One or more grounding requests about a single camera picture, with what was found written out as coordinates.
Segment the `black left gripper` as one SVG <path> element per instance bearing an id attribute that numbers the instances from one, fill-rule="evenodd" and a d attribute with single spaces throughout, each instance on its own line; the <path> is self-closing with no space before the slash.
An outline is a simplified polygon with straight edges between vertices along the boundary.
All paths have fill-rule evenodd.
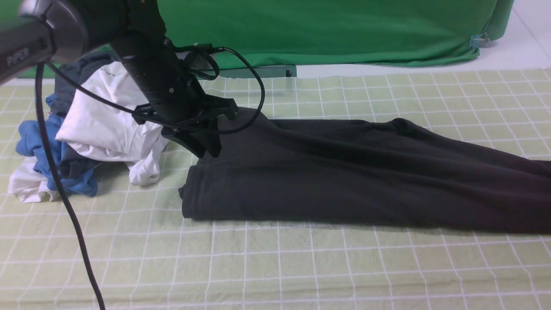
<path id="1" fill-rule="evenodd" d="M 183 72 L 173 49 L 165 45 L 165 34 L 126 34 L 111 42 L 114 51 L 126 71 L 157 113 L 151 121 L 171 128 L 206 130 L 207 121 L 181 125 L 196 118 L 204 102 L 195 77 Z M 205 96 L 203 116 L 226 117 L 235 120 L 238 106 L 234 99 Z M 195 157 L 209 154 L 213 158 L 222 150 L 219 135 L 203 132 L 162 129 L 162 136 L 190 151 Z"/>

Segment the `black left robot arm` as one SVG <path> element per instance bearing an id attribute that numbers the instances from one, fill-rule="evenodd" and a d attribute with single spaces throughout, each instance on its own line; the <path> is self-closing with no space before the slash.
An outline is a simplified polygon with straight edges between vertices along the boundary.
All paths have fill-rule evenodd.
<path id="1" fill-rule="evenodd" d="M 155 0 L 24 0 L 19 16 L 1 22 L 1 83 L 34 65 L 71 63 L 109 45 L 130 78 L 145 96 L 136 108 L 85 94 L 126 112 L 134 121 L 161 125 L 162 135 L 201 158 L 217 157 L 220 135 L 242 131 L 243 126 L 220 130 L 218 120 L 235 120 L 232 99 L 210 96 L 197 77 L 215 79 L 194 69 L 198 58 L 215 74 L 211 44 L 175 47 Z"/>

